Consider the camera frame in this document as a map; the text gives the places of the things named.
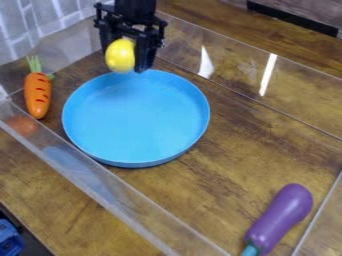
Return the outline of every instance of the purple eggplant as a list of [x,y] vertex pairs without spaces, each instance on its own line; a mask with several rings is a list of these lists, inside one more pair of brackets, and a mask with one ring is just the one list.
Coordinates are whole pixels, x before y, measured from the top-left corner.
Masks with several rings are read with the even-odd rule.
[[287,185],[268,211],[248,231],[248,247],[242,256],[268,255],[288,231],[305,219],[313,205],[311,191],[300,184]]

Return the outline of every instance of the yellow lemon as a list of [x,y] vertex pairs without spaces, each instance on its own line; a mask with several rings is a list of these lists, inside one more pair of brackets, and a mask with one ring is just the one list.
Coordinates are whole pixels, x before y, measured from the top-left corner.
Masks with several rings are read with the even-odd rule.
[[116,40],[108,47],[106,63],[114,72],[126,73],[134,69],[134,47],[134,42],[125,38]]

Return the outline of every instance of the lemon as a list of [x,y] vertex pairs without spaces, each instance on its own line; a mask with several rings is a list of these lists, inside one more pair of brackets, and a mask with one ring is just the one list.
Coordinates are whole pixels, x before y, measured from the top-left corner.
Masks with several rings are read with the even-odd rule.
[[116,40],[106,50],[106,64],[118,73],[128,73],[136,66],[136,44],[129,39]]

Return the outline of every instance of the blue bowl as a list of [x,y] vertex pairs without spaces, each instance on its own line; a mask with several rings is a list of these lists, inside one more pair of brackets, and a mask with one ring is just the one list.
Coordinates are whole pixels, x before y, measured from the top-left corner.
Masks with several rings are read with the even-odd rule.
[[142,168],[192,148],[209,126],[210,105],[198,87],[176,74],[109,73],[73,93],[62,121],[71,141],[94,159]]

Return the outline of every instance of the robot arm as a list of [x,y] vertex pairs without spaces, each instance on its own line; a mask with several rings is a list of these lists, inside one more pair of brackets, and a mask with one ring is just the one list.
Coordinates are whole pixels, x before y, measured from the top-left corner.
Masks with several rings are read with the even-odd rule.
[[157,0],[117,0],[114,5],[95,4],[95,27],[102,50],[122,37],[136,40],[136,72],[148,70],[164,47],[168,22],[156,16]]

